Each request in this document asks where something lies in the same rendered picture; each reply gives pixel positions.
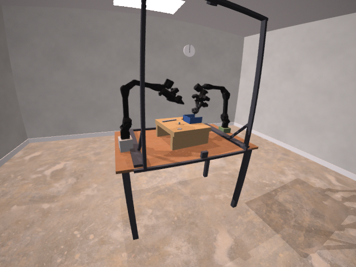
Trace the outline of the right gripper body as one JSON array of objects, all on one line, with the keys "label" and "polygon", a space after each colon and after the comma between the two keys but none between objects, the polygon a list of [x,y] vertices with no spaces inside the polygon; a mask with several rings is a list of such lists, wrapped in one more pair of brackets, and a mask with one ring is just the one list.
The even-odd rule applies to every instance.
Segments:
[{"label": "right gripper body", "polygon": [[[196,98],[196,100],[197,100],[197,99],[200,99],[200,100],[201,100],[200,103],[204,103],[204,104],[205,104],[205,105],[203,105],[202,107],[208,107],[208,104],[207,104],[206,102],[203,102],[204,99],[201,98],[201,95],[203,95],[203,93],[200,93],[199,95],[198,95],[198,94],[194,94],[194,95],[192,95],[192,98]],[[193,96],[194,96],[194,97],[193,97]]]}]

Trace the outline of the light orange flat board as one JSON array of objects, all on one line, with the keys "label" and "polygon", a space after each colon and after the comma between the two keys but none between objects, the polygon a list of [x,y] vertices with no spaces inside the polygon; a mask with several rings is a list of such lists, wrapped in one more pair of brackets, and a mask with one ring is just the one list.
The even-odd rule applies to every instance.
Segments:
[{"label": "light orange flat board", "polygon": [[[176,121],[162,122],[177,119]],[[180,125],[178,124],[180,122]],[[171,135],[170,149],[178,150],[187,147],[208,144],[211,127],[203,123],[189,124],[182,117],[156,119],[156,136]],[[181,130],[178,130],[181,128]]]}]

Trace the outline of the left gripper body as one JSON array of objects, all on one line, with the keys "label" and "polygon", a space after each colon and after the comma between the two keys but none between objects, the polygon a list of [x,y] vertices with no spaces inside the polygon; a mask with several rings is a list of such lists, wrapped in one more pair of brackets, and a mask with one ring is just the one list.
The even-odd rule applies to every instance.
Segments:
[{"label": "left gripper body", "polygon": [[[168,97],[169,99],[168,99],[167,97]],[[169,100],[169,101],[170,101],[170,100],[173,101],[173,100],[176,99],[175,102],[177,102],[177,103],[180,103],[180,101],[181,101],[181,99],[182,99],[182,96],[179,96],[179,95],[178,95],[178,96],[176,97],[172,92],[170,92],[167,97],[166,97],[166,99]]]}]

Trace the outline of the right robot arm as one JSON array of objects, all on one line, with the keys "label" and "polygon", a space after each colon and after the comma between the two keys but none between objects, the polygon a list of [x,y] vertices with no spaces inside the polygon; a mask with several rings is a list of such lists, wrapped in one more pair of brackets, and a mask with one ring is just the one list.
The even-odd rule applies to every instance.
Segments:
[{"label": "right robot arm", "polygon": [[203,93],[201,98],[203,98],[204,101],[210,101],[210,99],[207,96],[205,96],[204,94],[208,93],[208,91],[206,91],[206,90],[212,90],[212,89],[221,90],[222,97],[224,100],[223,113],[221,115],[221,119],[223,120],[223,122],[222,122],[221,127],[228,128],[228,124],[230,123],[230,120],[228,117],[228,100],[230,98],[230,93],[228,92],[228,90],[224,86],[213,86],[213,85],[206,84],[206,83],[203,85],[203,87],[201,87],[200,84],[197,84],[194,86],[194,90],[196,90],[197,92]]}]

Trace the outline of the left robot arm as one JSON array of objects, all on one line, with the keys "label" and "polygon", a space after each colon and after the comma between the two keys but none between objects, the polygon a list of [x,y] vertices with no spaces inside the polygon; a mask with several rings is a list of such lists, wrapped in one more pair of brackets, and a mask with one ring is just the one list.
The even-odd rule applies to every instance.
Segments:
[{"label": "left robot arm", "polygon": [[[168,89],[171,89],[171,92],[176,96],[176,93],[179,92],[178,88],[172,88],[172,85],[174,84],[173,81],[166,79],[165,85],[157,84],[157,83],[147,83],[145,82],[145,87],[150,88],[155,91],[160,91],[159,96],[163,95],[167,97],[170,93]],[[127,86],[128,85],[128,86]],[[129,129],[131,128],[132,125],[132,120],[129,118],[129,112],[128,112],[128,96],[130,89],[132,89],[135,85],[140,86],[140,81],[138,80],[132,80],[131,82],[127,83],[126,85],[122,85],[120,87],[121,90],[121,95],[123,97],[122,103],[123,103],[123,120],[122,120],[122,125],[120,126],[120,134],[121,134],[121,139],[126,140],[130,139],[130,132]],[[123,129],[122,129],[123,128]]]}]

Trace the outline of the blue open-top tray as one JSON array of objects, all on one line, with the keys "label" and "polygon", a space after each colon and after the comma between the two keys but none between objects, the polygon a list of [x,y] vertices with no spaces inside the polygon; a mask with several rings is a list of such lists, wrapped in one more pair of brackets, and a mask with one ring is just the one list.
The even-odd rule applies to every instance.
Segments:
[{"label": "blue open-top tray", "polygon": [[189,124],[201,123],[201,117],[195,117],[195,114],[183,115],[183,121]]}]

